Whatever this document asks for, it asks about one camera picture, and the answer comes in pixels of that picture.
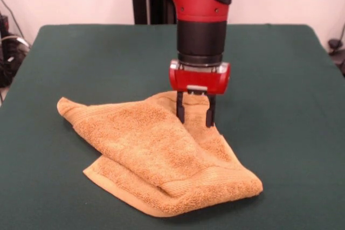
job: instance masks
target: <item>orange towel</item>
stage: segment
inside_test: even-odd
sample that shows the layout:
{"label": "orange towel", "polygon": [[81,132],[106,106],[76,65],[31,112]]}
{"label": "orange towel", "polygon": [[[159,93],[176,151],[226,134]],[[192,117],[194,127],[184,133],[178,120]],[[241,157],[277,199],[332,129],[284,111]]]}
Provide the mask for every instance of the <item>orange towel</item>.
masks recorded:
{"label": "orange towel", "polygon": [[185,94],[185,124],[175,116],[176,92],[98,106],[62,98],[57,106],[102,153],[84,170],[91,181],[146,214],[172,217],[263,191],[216,127],[205,126],[208,105]]}

